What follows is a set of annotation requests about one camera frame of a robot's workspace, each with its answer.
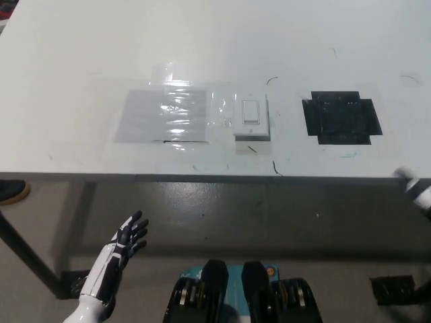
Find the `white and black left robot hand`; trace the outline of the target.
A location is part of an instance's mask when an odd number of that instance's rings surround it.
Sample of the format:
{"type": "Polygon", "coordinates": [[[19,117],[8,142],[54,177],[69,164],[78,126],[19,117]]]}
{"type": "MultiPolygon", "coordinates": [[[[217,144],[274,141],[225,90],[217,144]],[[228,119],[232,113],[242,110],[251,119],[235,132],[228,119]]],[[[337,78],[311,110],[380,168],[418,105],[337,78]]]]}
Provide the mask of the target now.
{"type": "Polygon", "coordinates": [[[113,235],[100,251],[80,294],[109,303],[117,294],[123,271],[128,262],[146,247],[148,219],[142,219],[142,211],[136,211],[113,235]]]}

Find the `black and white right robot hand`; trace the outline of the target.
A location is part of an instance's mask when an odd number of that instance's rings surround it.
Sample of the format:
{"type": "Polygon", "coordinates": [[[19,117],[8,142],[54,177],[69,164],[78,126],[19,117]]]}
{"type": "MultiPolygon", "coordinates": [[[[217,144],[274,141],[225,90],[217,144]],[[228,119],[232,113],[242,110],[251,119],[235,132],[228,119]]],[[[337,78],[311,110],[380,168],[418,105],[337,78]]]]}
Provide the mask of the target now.
{"type": "Polygon", "coordinates": [[[397,168],[394,175],[414,205],[430,219],[430,185],[408,168],[397,168]]]}

